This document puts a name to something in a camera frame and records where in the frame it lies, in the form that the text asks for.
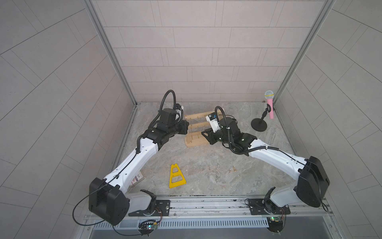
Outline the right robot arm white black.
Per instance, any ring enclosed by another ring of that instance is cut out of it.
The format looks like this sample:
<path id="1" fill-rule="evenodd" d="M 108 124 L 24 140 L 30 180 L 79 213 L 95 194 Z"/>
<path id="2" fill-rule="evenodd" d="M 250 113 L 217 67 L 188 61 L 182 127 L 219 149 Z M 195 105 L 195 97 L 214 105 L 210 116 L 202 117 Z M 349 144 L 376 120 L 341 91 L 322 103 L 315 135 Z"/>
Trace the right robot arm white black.
<path id="1" fill-rule="evenodd" d="M 323 200 L 330 180 L 318 158 L 304 158 L 286 153 L 264 143 L 254 135 L 241 132 L 236 119 L 228 117 L 220 106 L 208 114 L 206 120 L 211 128 L 202 134 L 210 144 L 221 142 L 232 153 L 260 159 L 294 179 L 294 183 L 269 189 L 264 199 L 254 202 L 253 207 L 261 208 L 271 215 L 277 214 L 279 209 L 289 204 L 298 202 L 328 210 Z"/>

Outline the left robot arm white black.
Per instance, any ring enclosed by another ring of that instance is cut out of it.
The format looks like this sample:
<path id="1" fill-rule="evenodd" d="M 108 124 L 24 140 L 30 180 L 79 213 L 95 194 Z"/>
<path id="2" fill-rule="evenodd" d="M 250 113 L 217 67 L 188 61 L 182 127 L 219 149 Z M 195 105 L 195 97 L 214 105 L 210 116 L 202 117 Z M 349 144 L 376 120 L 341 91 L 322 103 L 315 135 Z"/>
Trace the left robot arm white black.
<path id="1" fill-rule="evenodd" d="M 160 104 L 157 116 L 148 129 L 137 138 L 136 148 L 103 179 L 95 178 L 89 186 L 89 211 L 112 226 L 118 225 L 130 213 L 155 212 L 156 195 L 147 190 L 126 195 L 135 176 L 169 139 L 187 134 L 189 123 L 183 118 L 184 109 L 176 101 L 172 108 Z"/>

